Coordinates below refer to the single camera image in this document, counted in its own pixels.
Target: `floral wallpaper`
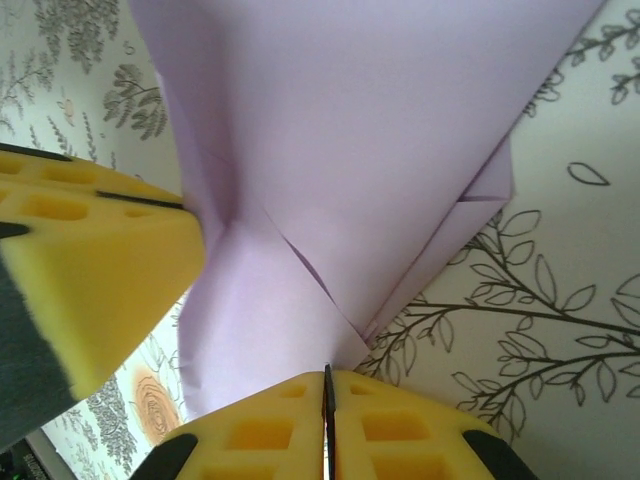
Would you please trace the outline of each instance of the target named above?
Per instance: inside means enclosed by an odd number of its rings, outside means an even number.
[[[153,66],[124,1],[0,0],[0,141],[178,192]],[[511,134],[516,195],[359,370],[491,423],[545,479],[638,477],[640,3],[610,0]],[[80,479],[124,480],[186,418],[167,313],[44,427]]]

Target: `folded paper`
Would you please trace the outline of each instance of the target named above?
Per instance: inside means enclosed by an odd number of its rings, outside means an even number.
[[[208,252],[193,417],[367,342],[511,196],[506,136],[601,0],[131,0]]]

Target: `wallpaper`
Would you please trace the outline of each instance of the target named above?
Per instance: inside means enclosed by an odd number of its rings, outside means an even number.
[[[0,37],[0,141],[179,191],[126,2],[0,0]],[[545,479],[640,475],[639,43],[640,3],[609,1],[511,134],[513,201],[360,366],[488,421]],[[180,308],[44,427],[78,478],[127,479],[184,421]]]

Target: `orange rose pattern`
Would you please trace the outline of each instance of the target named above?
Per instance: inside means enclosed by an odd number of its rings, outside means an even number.
[[[138,370],[134,381],[136,413],[147,440],[155,446],[182,421],[169,392],[151,370]]]

